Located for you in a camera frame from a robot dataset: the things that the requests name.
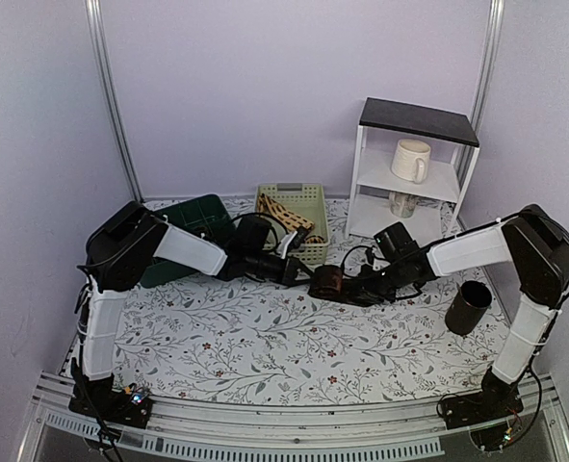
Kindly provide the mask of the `dark red patterned tie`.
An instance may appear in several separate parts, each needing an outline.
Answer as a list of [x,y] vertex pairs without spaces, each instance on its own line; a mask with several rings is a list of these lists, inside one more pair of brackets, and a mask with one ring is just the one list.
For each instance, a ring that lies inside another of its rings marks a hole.
[[314,270],[308,294],[317,299],[352,304],[354,288],[355,283],[345,278],[339,266],[322,265]]

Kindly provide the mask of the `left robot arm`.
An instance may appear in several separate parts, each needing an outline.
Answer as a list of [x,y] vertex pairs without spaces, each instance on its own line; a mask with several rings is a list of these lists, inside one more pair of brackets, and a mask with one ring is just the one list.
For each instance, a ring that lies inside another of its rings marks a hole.
[[262,212],[232,218],[213,194],[163,211],[128,202],[91,234],[86,261],[78,268],[86,283],[75,309],[80,342],[71,366],[75,396],[99,418],[118,410],[117,325],[130,291],[156,261],[223,281],[251,274],[295,287],[314,274],[294,254],[309,230],[306,224],[288,228]]

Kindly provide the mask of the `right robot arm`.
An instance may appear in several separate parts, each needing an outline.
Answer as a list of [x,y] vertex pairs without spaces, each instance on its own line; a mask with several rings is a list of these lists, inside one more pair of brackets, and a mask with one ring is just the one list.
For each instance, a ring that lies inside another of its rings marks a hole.
[[426,245],[418,245],[397,222],[375,235],[387,264],[365,264],[345,275],[351,295],[394,300],[398,289],[423,287],[453,273],[511,263],[519,279],[520,298],[502,350],[482,380],[474,411],[495,419],[511,402],[511,393],[530,372],[545,345],[557,314],[569,298],[569,232],[536,204],[491,223]]

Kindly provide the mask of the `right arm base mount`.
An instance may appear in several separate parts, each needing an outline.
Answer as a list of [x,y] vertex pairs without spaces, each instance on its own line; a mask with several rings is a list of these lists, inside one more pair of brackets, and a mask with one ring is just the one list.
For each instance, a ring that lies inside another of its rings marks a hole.
[[517,388],[489,388],[475,393],[449,394],[437,403],[437,415],[447,429],[483,424],[513,417],[524,410]]

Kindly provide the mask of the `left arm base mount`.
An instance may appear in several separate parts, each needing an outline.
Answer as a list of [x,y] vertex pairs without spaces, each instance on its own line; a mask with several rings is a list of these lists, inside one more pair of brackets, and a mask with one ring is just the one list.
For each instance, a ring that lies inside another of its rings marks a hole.
[[100,417],[105,423],[146,429],[153,400],[135,384],[123,390],[113,388],[112,377],[75,384],[68,409],[87,417]]

